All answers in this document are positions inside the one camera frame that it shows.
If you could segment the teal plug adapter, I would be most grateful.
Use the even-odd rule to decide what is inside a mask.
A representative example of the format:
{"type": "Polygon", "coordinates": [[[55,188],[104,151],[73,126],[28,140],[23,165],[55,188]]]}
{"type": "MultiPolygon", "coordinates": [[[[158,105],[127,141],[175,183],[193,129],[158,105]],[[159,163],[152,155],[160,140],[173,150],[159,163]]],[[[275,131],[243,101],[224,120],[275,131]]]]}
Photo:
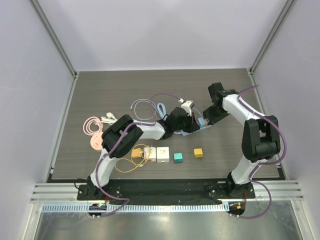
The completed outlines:
{"type": "Polygon", "coordinates": [[[181,164],[183,163],[183,154],[178,152],[173,154],[173,162],[174,164],[181,164]]]}

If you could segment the white cube socket plain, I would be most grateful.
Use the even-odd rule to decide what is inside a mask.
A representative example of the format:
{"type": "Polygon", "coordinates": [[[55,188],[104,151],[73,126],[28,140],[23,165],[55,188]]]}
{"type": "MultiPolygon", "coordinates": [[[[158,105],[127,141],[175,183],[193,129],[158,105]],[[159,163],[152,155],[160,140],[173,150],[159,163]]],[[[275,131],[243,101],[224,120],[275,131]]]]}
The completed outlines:
{"type": "Polygon", "coordinates": [[[169,147],[157,147],[156,148],[156,162],[168,163],[170,161],[170,149],[169,147]]]}

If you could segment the white cube socket tiger sticker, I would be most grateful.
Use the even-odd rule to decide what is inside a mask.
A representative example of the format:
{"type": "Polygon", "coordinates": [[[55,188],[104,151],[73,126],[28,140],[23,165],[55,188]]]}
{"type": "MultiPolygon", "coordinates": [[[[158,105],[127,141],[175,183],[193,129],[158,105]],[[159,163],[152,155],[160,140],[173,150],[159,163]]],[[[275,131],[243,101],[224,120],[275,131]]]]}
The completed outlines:
{"type": "Polygon", "coordinates": [[[143,158],[145,162],[157,161],[157,149],[153,146],[146,146],[143,148],[143,158]]]}

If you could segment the yellow orange plug adapter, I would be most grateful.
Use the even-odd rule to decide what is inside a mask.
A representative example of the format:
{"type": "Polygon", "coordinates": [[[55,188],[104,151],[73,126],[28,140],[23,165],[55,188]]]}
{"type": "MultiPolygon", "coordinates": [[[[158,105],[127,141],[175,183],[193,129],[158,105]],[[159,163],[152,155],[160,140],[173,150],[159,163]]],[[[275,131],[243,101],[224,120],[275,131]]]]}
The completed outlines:
{"type": "Polygon", "coordinates": [[[142,158],[143,156],[143,150],[141,148],[134,148],[131,151],[131,158],[137,159],[137,158],[142,158]]]}

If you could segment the light blue power strip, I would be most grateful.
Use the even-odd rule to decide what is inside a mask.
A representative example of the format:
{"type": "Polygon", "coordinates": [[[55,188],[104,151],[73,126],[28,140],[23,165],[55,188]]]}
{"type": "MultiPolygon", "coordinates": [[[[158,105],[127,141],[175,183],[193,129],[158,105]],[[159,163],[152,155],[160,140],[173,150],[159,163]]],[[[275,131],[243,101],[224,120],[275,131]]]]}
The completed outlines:
{"type": "Polygon", "coordinates": [[[181,130],[181,131],[176,131],[176,132],[174,132],[174,134],[176,134],[176,135],[181,135],[181,136],[185,137],[185,136],[189,136],[189,135],[198,133],[198,132],[200,132],[200,131],[209,129],[209,128],[211,128],[212,126],[213,126],[213,125],[201,125],[198,130],[195,130],[195,131],[193,131],[193,132],[185,132],[185,131],[182,131],[182,130],[181,130]]]}

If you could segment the light blue plug adapter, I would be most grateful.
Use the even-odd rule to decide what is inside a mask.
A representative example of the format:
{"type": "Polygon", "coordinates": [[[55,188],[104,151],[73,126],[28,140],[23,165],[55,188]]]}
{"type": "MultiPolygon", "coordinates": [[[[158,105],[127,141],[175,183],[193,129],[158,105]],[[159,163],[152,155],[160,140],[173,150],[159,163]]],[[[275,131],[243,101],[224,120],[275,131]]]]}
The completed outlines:
{"type": "Polygon", "coordinates": [[[205,126],[206,125],[206,122],[202,117],[198,118],[198,123],[199,123],[200,126],[205,126]]]}

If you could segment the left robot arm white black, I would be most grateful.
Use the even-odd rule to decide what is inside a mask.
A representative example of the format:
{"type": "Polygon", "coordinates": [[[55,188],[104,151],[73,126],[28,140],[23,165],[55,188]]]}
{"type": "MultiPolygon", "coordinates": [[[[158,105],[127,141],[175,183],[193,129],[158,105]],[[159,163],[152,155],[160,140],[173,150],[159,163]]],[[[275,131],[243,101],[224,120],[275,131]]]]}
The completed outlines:
{"type": "Polygon", "coordinates": [[[154,122],[136,121],[123,115],[102,133],[102,150],[94,171],[86,180],[86,195],[100,200],[117,160],[124,157],[140,139],[166,140],[176,132],[194,133],[201,125],[193,112],[176,107],[170,114],[154,122]]]}

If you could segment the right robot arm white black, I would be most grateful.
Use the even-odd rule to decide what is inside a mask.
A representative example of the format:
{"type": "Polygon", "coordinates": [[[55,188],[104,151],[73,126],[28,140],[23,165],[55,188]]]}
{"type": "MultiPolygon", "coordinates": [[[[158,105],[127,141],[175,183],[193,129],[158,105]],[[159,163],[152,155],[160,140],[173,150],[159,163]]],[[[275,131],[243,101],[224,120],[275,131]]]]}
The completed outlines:
{"type": "Polygon", "coordinates": [[[203,111],[205,124],[214,125],[232,115],[243,126],[243,156],[237,167],[228,174],[225,183],[226,194],[231,198],[242,196],[260,166],[281,150],[278,119],[257,111],[242,98],[242,94],[257,87],[255,85],[240,92],[226,90],[220,82],[208,87],[212,106],[203,111]]]}

